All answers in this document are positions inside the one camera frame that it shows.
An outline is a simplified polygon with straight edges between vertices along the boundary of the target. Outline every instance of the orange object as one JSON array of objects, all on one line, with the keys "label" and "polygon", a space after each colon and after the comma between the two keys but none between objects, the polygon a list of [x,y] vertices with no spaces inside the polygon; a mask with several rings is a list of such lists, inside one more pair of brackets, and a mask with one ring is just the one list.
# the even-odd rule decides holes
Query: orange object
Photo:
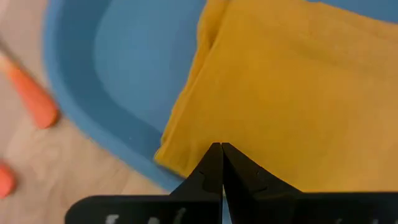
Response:
[{"label": "orange object", "polygon": [[0,198],[7,197],[15,186],[16,180],[10,168],[0,162]]},{"label": "orange object", "polygon": [[52,97],[2,52],[0,66],[12,82],[38,128],[45,129],[58,120],[58,108]]}]

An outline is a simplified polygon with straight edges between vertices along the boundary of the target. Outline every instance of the folded towel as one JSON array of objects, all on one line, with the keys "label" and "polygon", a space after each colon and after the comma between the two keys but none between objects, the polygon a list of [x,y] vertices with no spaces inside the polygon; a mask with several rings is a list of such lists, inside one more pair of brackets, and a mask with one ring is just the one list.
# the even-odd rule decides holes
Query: folded towel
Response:
[{"label": "folded towel", "polygon": [[398,25],[303,0],[208,0],[155,160],[230,142],[306,192],[398,190]]}]

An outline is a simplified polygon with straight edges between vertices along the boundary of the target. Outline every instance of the floor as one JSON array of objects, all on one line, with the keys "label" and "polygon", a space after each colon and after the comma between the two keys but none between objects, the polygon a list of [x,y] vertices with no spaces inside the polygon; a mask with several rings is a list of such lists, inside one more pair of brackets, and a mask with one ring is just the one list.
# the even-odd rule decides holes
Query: floor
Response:
[{"label": "floor", "polygon": [[[0,18],[0,36],[44,86],[41,30],[46,3],[9,0]],[[66,118],[54,128],[35,128],[2,74],[0,104],[0,159],[15,170],[18,179],[16,191],[0,200],[0,223],[63,223],[67,209],[89,195],[166,194]]]}]

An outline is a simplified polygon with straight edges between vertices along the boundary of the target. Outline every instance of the yellow cloth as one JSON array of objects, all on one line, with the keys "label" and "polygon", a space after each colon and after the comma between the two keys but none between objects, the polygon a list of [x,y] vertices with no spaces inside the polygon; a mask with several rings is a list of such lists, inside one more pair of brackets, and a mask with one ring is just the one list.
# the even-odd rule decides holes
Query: yellow cloth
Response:
[{"label": "yellow cloth", "polygon": [[306,192],[398,190],[398,25],[303,0],[208,0],[155,160],[230,142]]}]

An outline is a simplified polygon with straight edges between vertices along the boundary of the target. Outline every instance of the beige floor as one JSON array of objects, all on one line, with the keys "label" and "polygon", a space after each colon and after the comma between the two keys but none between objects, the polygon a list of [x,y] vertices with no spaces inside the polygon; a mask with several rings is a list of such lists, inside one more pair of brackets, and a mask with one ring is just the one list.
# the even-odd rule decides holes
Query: beige floor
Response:
[{"label": "beige floor", "polygon": [[[43,85],[45,5],[46,0],[10,0],[0,21],[0,35]],[[0,199],[1,224],[63,223],[70,205],[88,195],[166,193],[65,118],[54,128],[36,129],[2,74],[0,105],[0,159],[12,166],[19,181],[11,196]]]}]

